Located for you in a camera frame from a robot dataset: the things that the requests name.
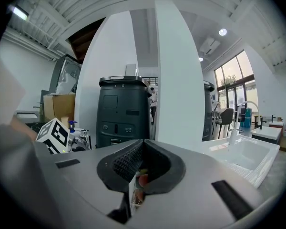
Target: ceiling light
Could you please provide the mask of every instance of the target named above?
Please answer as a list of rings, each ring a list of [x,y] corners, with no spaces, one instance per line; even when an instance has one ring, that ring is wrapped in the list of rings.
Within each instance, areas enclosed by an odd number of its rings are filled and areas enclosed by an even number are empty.
[[[16,14],[17,16],[19,16],[20,18],[22,18],[23,20],[27,20],[28,18],[28,13],[26,11],[24,11],[22,8],[20,8],[19,6],[15,6],[13,8],[13,13]]]
[[[227,30],[224,29],[224,28],[222,28],[222,29],[219,30],[218,33],[219,33],[219,35],[221,35],[221,36],[225,36],[225,35],[227,34]]]

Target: white sink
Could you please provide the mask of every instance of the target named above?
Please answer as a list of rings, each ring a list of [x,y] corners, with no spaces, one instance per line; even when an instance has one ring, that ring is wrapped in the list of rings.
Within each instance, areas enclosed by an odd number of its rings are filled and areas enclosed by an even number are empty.
[[[196,152],[209,155],[247,179],[258,188],[271,168],[279,145],[238,135],[229,145],[229,138],[202,142]]]

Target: ceiling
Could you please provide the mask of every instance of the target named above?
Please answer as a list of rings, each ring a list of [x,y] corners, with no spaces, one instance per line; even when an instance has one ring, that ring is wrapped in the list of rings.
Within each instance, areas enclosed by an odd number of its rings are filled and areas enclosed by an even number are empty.
[[[104,19],[105,18],[87,25],[69,37],[68,41],[79,63],[83,63],[92,39],[94,38],[94,35],[96,34]]]
[[[130,12],[133,21],[134,39],[137,49],[138,64],[140,67],[157,67],[157,31],[154,9],[133,10]],[[181,14],[193,36],[202,69],[224,54],[240,38],[229,31],[226,36],[220,36],[222,25],[217,22],[198,16],[193,13],[181,11]],[[210,55],[205,55],[199,49],[207,37],[212,37],[220,42],[220,45]]]
[[[202,62],[203,71],[210,69],[214,59],[238,38],[250,44],[270,70],[286,62],[286,20],[271,0],[172,1],[188,24],[197,49],[208,35],[218,37],[219,28],[228,30],[225,37],[219,38],[220,46]],[[151,62],[146,64],[153,64],[150,53],[151,49],[156,50],[153,0],[17,0],[16,3],[29,13],[29,18],[23,21],[13,15],[4,38],[50,60],[65,53],[75,56],[68,39],[80,29],[111,14],[133,10],[132,18],[135,16],[147,24],[144,28],[139,24],[135,27],[144,30],[149,39],[139,46],[143,52],[139,57],[148,53]]]

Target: white wall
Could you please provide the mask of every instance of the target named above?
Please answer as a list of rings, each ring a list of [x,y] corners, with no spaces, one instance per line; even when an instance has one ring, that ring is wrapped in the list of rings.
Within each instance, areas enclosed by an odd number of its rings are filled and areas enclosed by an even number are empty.
[[[39,106],[41,90],[49,89],[55,62],[5,39],[0,42],[0,58],[26,91],[17,110],[38,111],[33,106]]]
[[[172,1],[155,0],[155,10],[160,66],[156,140],[194,150],[204,129],[204,83],[198,52]]]
[[[129,11],[107,17],[97,30],[82,64],[75,99],[77,126],[90,131],[96,144],[96,117],[100,95],[99,80],[125,75],[127,64],[136,64],[137,54]]]
[[[133,34],[139,67],[158,67],[154,9],[132,10],[130,15],[133,21]]]
[[[139,65],[139,73],[142,77],[159,77],[159,67],[141,67]]]
[[[279,116],[286,121],[286,67],[272,73],[254,49],[245,45],[245,51],[255,77],[261,114]]]

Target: glass door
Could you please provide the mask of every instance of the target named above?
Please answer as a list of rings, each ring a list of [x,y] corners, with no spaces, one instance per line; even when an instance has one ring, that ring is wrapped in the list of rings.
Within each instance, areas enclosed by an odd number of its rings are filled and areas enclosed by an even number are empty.
[[[227,108],[227,93],[225,92],[225,90],[221,90],[218,92],[218,102],[216,103],[216,106],[218,108]]]
[[[256,89],[256,84],[255,80],[246,82],[245,83],[245,88],[246,88],[246,98],[247,101],[253,101],[258,105],[258,97],[257,97],[257,89]],[[252,109],[252,112],[257,113],[257,108],[254,104],[248,103],[248,108]]]
[[[238,106],[244,101],[246,101],[246,94],[243,85],[228,89],[228,108],[237,111]]]
[[[238,86],[235,88],[236,91],[236,103],[235,107],[238,107],[240,104],[242,104],[245,101],[245,91],[244,86]]]
[[[228,101],[229,101],[229,109],[234,109],[235,111],[235,89],[228,89]]]

